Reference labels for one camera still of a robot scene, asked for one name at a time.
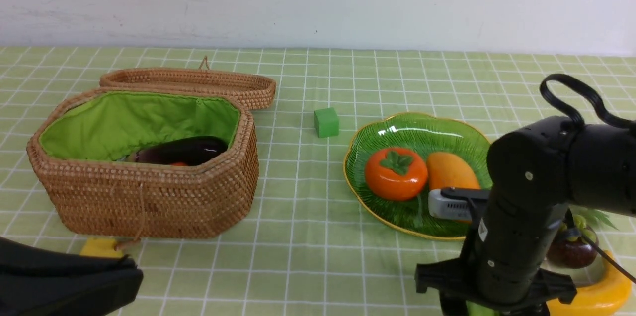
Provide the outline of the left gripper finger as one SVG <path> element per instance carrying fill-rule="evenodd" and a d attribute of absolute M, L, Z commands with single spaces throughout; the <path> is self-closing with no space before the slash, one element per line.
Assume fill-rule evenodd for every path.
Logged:
<path fill-rule="evenodd" d="M 81 256 L 0 242 L 3 316 L 106 316 L 134 302 L 143 271 L 129 256 Z"/>

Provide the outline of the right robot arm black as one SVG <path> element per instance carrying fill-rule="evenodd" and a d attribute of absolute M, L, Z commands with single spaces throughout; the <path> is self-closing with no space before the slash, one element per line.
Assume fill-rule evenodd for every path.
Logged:
<path fill-rule="evenodd" d="M 472 224 L 459 257 L 418 264 L 418 293 L 436 289 L 446 316 L 467 302 L 511 316 L 547 316 L 570 304 L 572 278 L 541 268 L 570 206 L 635 216 L 635 125 L 575 124 L 549 117 L 495 140 L 489 190 L 442 190 L 468 202 Z"/>

